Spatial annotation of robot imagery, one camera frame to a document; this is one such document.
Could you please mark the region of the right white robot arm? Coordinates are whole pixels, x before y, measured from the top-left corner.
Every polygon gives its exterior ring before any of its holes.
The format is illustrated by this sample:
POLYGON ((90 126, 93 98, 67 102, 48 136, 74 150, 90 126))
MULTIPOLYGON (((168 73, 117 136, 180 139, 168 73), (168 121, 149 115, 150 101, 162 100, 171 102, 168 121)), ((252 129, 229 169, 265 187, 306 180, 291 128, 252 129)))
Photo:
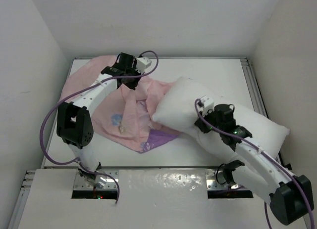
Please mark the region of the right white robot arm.
POLYGON ((196 99, 194 107, 198 115, 195 126, 204 134, 217 132, 222 142, 242 157, 220 166, 225 182, 241 185, 260 197, 264 209, 270 209, 283 225, 308 215, 314 229, 314 198, 308 177, 293 174, 261 149, 252 133, 237 125, 233 104, 214 106, 196 99))

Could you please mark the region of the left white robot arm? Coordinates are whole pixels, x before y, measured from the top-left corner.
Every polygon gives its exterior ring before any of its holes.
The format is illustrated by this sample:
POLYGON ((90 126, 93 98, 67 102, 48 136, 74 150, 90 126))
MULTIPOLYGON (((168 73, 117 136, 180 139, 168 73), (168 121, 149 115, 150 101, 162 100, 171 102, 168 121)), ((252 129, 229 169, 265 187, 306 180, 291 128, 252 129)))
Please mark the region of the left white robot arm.
POLYGON ((101 168, 94 151, 88 146, 94 135, 91 115, 101 102, 122 84, 135 89, 140 76, 151 63, 142 55, 136 58, 121 53, 112 66, 101 70, 91 84, 96 85, 95 88, 83 92, 70 103, 63 102, 58 107, 56 134, 70 147, 80 165, 80 175, 91 184, 97 182, 95 172, 101 168))

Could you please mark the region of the pink princess pillowcase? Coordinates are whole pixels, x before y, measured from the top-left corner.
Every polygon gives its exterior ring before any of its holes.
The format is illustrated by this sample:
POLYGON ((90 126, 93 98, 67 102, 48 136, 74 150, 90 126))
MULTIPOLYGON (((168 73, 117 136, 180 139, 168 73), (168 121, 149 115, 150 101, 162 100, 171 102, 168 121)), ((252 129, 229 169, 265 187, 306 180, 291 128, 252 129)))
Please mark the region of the pink princess pillowcase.
POLYGON ((121 86, 96 108, 94 131, 133 151, 145 153, 176 139, 180 132, 152 120, 159 102, 173 86, 143 77, 135 90, 121 86))

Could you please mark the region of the white pillow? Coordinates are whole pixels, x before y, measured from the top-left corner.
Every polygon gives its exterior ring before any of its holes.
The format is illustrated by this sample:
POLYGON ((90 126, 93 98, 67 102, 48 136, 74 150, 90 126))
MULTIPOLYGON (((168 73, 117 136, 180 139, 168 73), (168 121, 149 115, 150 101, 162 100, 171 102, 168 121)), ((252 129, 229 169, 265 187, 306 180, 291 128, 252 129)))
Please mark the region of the white pillow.
POLYGON ((153 120, 193 137, 211 155, 229 163, 243 161, 221 136, 204 123, 230 133, 252 136, 271 157, 276 158, 290 131, 267 117, 215 94, 187 77, 179 78, 159 102, 153 120))

